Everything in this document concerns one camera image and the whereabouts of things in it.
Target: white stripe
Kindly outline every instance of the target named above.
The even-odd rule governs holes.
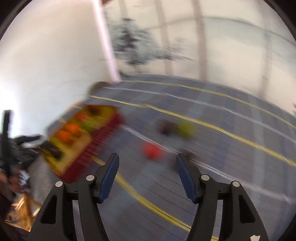
[[[257,105],[257,99],[251,95],[248,95],[248,100],[249,103],[253,105]],[[251,113],[252,117],[259,122],[262,121],[260,111],[256,108],[251,108]],[[254,129],[254,137],[255,137],[255,142],[261,146],[266,147],[265,141],[264,141],[264,130],[261,126],[259,125],[253,125]],[[266,155],[256,149],[254,150],[253,154],[253,160],[254,160],[254,166],[253,166],[253,178],[252,178],[252,183],[257,186],[262,186],[264,183],[265,179],[265,164],[266,164]],[[260,195],[258,193],[253,192],[251,194],[251,198],[253,200],[253,204],[255,207],[258,207],[260,205]]]
[[[118,72],[117,62],[105,18],[104,6],[102,6],[100,0],[93,0],[92,4],[94,7],[94,16],[98,28],[98,34],[101,40],[101,42],[98,44],[102,45],[104,56],[107,59],[106,63],[109,69],[110,78],[112,82],[120,83],[122,80]]]
[[[212,108],[215,108],[215,109],[219,109],[219,110],[225,110],[225,111],[228,111],[228,112],[230,112],[230,113],[232,113],[232,114],[234,114],[234,115],[236,115],[236,116],[239,116],[239,117],[241,117],[241,118],[243,118],[243,119],[246,119],[246,120],[251,121],[251,122],[253,122],[253,123],[255,123],[255,124],[261,125],[261,126],[263,126],[264,128],[266,128],[266,129],[268,129],[268,130],[270,130],[270,131],[273,131],[273,132],[277,133],[278,135],[281,135],[282,137],[284,137],[284,138],[286,138],[287,140],[289,140],[289,141],[291,141],[291,142],[293,142],[293,143],[296,144],[296,140],[295,140],[295,139],[293,139],[293,138],[289,137],[288,135],[286,135],[286,134],[284,134],[284,133],[282,133],[282,132],[280,132],[280,131],[278,131],[278,130],[272,128],[271,126],[266,125],[266,124],[264,124],[264,123],[262,123],[262,122],[259,122],[259,121],[257,121],[257,120],[254,120],[254,119],[252,119],[252,118],[250,118],[250,117],[244,116],[244,115],[242,115],[242,114],[240,114],[240,113],[234,112],[234,111],[232,111],[232,110],[230,110],[230,109],[227,109],[227,108],[225,108],[225,107],[223,107],[223,106],[214,105],[214,104],[209,104],[209,103],[205,103],[205,102],[198,101],[198,100],[187,99],[187,98],[184,98],[184,97],[179,97],[179,96],[171,95],[171,94],[169,94],[169,93],[164,93],[164,92],[163,92],[163,93],[158,93],[158,92],[153,92],[153,91],[136,90],[136,89],[127,89],[127,88],[112,88],[112,87],[104,87],[104,88],[106,88],[106,89],[112,89],[112,90],[127,90],[127,91],[135,91],[135,92],[149,93],[149,94],[161,95],[161,96],[171,96],[171,97],[176,98],[176,99],[181,99],[181,100],[186,100],[186,101],[193,102],[193,103],[197,103],[197,104],[201,104],[201,105],[206,105],[206,106],[209,106],[209,107],[212,107]]]
[[[128,126],[121,125],[121,127],[122,127],[124,130],[130,132],[130,133],[133,134],[134,136],[136,136],[136,137],[138,137],[138,138],[140,138],[140,139],[142,139],[142,140],[144,140],[144,141],[147,141],[147,142],[154,143],[154,144],[158,145],[159,147],[161,147],[162,149],[164,149],[164,150],[167,151],[167,152],[171,152],[171,153],[174,153],[174,154],[179,154],[179,152],[178,152],[177,150],[172,149],[172,148],[170,148],[170,147],[162,146],[162,145],[160,145],[159,143],[157,143],[157,142],[155,142],[155,141],[149,139],[148,137],[143,136],[143,135],[140,134],[139,132],[137,132],[137,131],[135,131],[135,130],[129,128]],[[228,174],[226,174],[226,173],[223,173],[223,172],[219,171],[218,169],[216,169],[216,168],[214,168],[214,167],[212,167],[212,166],[209,166],[209,165],[207,165],[207,164],[201,163],[201,162],[199,162],[199,161],[194,161],[194,162],[195,162],[198,166],[200,166],[200,167],[202,167],[202,168],[204,168],[204,169],[207,169],[207,170],[211,171],[212,173],[215,173],[215,174],[217,174],[217,175],[219,175],[219,176],[221,176],[221,177],[223,177],[223,178],[225,178],[225,179],[227,179],[227,180],[229,180],[229,181],[234,181],[234,180],[236,180],[236,181],[240,182],[240,183],[243,185],[244,188],[248,188],[248,189],[250,189],[250,190],[252,190],[252,191],[258,192],[258,193],[260,193],[260,194],[262,194],[262,195],[265,195],[265,196],[267,196],[267,197],[270,197],[270,198],[273,198],[273,199],[276,199],[276,200],[286,201],[286,202],[288,202],[289,204],[295,204],[295,203],[296,203],[296,199],[295,199],[295,198],[287,197],[287,196],[284,195],[284,194],[276,193],[276,192],[272,192],[272,191],[266,190],[266,189],[264,189],[264,188],[262,188],[262,187],[255,186],[255,185],[253,185],[253,184],[251,184],[251,183],[248,183],[248,182],[246,182],[246,181],[244,181],[244,180],[241,180],[241,179],[238,179],[238,178],[236,178],[236,177],[230,176],[230,175],[228,175]]]
[[[144,80],[137,80],[136,78],[138,78],[138,77],[140,77],[140,78],[142,78],[142,77],[151,77],[151,78],[153,78],[153,77],[160,77],[160,78],[162,78],[162,79],[166,79],[166,80],[172,80],[172,79],[174,79],[174,80],[192,80],[192,81],[195,81],[195,82],[199,82],[199,83],[203,83],[202,81],[200,81],[200,80],[197,80],[197,79],[192,79],[192,78],[183,78],[183,77],[178,77],[178,76],[165,76],[165,75],[161,75],[161,74],[141,74],[141,75],[129,75],[128,76],[129,78],[128,79],[124,79],[124,80],[126,80],[126,81],[143,81],[143,83],[145,82]],[[218,83],[213,83],[213,82],[207,82],[207,85],[214,85],[214,86],[218,86],[218,87],[222,87],[222,88],[227,88],[227,89],[230,89],[230,90],[234,90],[234,91],[236,91],[236,92],[239,92],[239,93],[243,93],[243,94],[245,94],[246,92],[244,92],[244,91],[241,91],[241,90],[239,90],[239,89],[236,89],[236,88],[233,88],[233,87],[231,87],[231,86],[225,86],[225,85],[222,85],[222,84],[218,84]],[[266,102],[266,103],[268,103],[268,104],[270,104],[270,105],[272,105],[272,106],[274,106],[274,107],[276,107],[276,108],[278,108],[278,106],[276,106],[274,103],[271,103],[271,102],[269,102],[269,101],[267,101],[266,99],[262,99],[262,98],[260,98],[259,96],[257,96],[257,95],[253,95],[253,96],[255,96],[257,99],[259,99],[259,100],[262,100],[262,101],[264,101],[264,102]],[[289,115],[289,116],[291,116],[291,117],[293,117],[293,118],[295,118],[295,115],[294,114],[291,114],[291,113],[289,113],[289,112],[287,112],[287,111],[285,111],[285,110],[283,110],[282,109],[282,111],[284,111],[287,115]]]

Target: dark brown object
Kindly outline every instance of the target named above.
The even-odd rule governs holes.
[[[89,87],[89,90],[88,90],[88,95],[91,95],[93,96],[99,89],[105,87],[105,86],[108,86],[109,84],[107,82],[96,82],[94,84],[92,84],[90,87]]]
[[[163,120],[160,124],[160,132],[164,135],[171,135],[172,133],[175,133],[177,130],[177,125],[168,120]]]
[[[106,3],[110,2],[110,1],[112,1],[112,0],[102,0],[102,4],[104,5],[104,4],[106,4]]]
[[[101,112],[100,107],[96,105],[89,105],[88,111],[91,115],[100,115],[100,112]]]
[[[58,147],[50,143],[49,141],[44,142],[40,146],[40,148],[50,152],[50,154],[57,160],[60,160],[63,156],[62,151]]]
[[[186,160],[188,160],[189,162],[191,162],[192,164],[194,164],[194,160],[198,160],[198,156],[193,154],[192,152],[186,150],[186,149],[182,149],[180,151],[180,153],[183,153]]]

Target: black equipment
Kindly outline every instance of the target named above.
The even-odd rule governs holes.
[[[199,204],[187,241],[211,240],[218,200],[223,200],[220,241],[268,241],[262,221],[239,182],[219,183],[201,175],[183,154],[176,161],[187,197]],[[85,241],[108,241],[97,204],[109,196],[118,167],[119,156],[113,153],[95,175],[79,183],[56,182],[38,213],[28,241],[76,241],[73,200],[79,202]]]
[[[41,138],[36,136],[20,136],[10,139],[9,122],[11,111],[4,111],[2,136],[0,139],[0,169],[2,169],[9,177],[15,172],[15,168],[27,169],[38,157],[39,147],[26,148],[24,143],[33,142]]]

